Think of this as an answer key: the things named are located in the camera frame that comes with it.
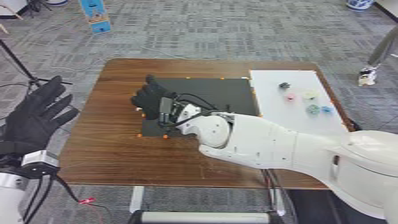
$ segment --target gray carpet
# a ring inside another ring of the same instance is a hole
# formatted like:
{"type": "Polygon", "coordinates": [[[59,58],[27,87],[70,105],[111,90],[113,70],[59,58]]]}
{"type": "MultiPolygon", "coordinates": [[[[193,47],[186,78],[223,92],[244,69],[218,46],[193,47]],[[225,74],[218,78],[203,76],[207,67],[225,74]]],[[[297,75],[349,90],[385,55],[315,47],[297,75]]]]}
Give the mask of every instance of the gray carpet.
{"type": "MultiPolygon", "coordinates": [[[[95,197],[98,204],[113,209],[113,216],[102,208],[104,223],[127,224],[130,219],[132,187],[74,186],[79,198],[95,197]]],[[[170,212],[267,212],[267,194],[264,190],[226,188],[148,187],[143,209],[170,212]]],[[[88,205],[77,206],[68,193],[56,185],[40,210],[38,224],[98,224],[98,216],[88,205]]]]}
{"type": "MultiPolygon", "coordinates": [[[[377,85],[358,87],[358,71],[395,26],[377,8],[363,13],[353,12],[344,0],[106,2],[114,26],[113,32],[102,35],[91,33],[77,0],[66,7],[54,8],[54,12],[43,10],[34,19],[26,16],[26,21],[3,21],[11,35],[0,33],[0,38],[33,73],[43,78],[61,75],[75,83],[70,90],[79,108],[84,107],[104,64],[113,58],[312,61],[321,65],[351,118],[365,129],[398,133],[397,58],[388,59],[379,70],[377,85]]],[[[0,58],[0,85],[27,83],[3,55],[0,58]]],[[[24,95],[24,87],[0,88],[0,117],[13,111],[24,95]]],[[[72,127],[74,124],[54,137],[49,149],[56,153],[72,127]]],[[[130,188],[86,186],[79,189],[100,195],[118,218],[125,218],[130,188]]],[[[59,209],[59,204],[52,203],[54,198],[43,209],[47,215],[36,223],[49,223],[49,220],[54,220],[50,223],[95,223],[86,208],[70,204],[59,209]]],[[[196,209],[207,210],[219,202],[209,203],[200,201],[196,209]]],[[[166,207],[173,206],[177,203],[170,201],[166,207]]]]}

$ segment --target white board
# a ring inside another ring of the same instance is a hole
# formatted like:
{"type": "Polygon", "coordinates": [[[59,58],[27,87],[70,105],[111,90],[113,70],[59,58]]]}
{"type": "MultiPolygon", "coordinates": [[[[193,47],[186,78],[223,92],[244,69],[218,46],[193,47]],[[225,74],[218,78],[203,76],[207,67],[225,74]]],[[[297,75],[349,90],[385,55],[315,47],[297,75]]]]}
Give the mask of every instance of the white board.
{"type": "Polygon", "coordinates": [[[349,132],[338,109],[335,107],[328,91],[315,71],[296,70],[253,70],[251,85],[257,91],[258,107],[264,118],[281,124],[292,130],[322,135],[342,135],[349,132]],[[289,82],[292,87],[283,90],[280,84],[289,82]],[[310,91],[319,93],[319,97],[310,100],[305,95],[310,91]],[[287,95],[296,94],[296,100],[287,99],[287,95]],[[319,115],[308,113],[308,107],[329,106],[331,113],[319,115]]]}

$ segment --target wooden table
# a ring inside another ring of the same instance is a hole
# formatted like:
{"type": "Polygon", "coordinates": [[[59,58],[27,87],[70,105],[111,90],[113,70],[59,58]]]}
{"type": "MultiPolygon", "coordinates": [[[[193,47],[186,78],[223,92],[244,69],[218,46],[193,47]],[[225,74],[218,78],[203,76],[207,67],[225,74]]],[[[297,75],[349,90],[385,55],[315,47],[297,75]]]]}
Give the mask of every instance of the wooden table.
{"type": "MultiPolygon", "coordinates": [[[[109,61],[61,156],[61,176],[72,184],[264,188],[260,170],[209,158],[196,138],[138,137],[143,114],[130,98],[145,77],[241,78],[251,69],[315,70],[349,123],[315,64],[303,62],[114,59],[109,61]]],[[[294,189],[326,189],[308,175],[278,170],[294,189]]]]}

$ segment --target wall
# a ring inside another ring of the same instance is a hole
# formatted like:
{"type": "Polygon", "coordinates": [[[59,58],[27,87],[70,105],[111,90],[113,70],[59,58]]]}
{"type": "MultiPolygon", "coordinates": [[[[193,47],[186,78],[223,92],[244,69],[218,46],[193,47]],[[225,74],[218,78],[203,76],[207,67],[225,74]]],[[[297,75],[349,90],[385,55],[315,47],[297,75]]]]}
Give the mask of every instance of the wall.
{"type": "Polygon", "coordinates": [[[397,0],[377,0],[383,7],[390,10],[390,12],[398,17],[398,1],[397,0]]]}

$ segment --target hand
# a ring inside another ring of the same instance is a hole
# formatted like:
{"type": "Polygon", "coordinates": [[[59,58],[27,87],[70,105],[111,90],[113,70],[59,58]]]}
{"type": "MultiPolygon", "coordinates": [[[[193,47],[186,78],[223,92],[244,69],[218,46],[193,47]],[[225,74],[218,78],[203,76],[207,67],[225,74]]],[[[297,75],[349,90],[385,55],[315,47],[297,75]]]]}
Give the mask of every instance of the hand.
{"type": "Polygon", "coordinates": [[[4,132],[0,136],[0,155],[26,155],[45,150],[56,130],[79,115],[77,108],[59,115],[74,99],[74,96],[68,95],[56,102],[66,91],[61,82],[63,79],[58,76],[26,97],[6,118],[6,125],[0,127],[4,132]]]}
{"type": "Polygon", "coordinates": [[[162,97],[175,98],[177,93],[159,85],[154,75],[146,76],[146,83],[148,85],[138,91],[138,96],[132,97],[132,103],[143,108],[146,119],[155,120],[159,119],[162,97]]]}

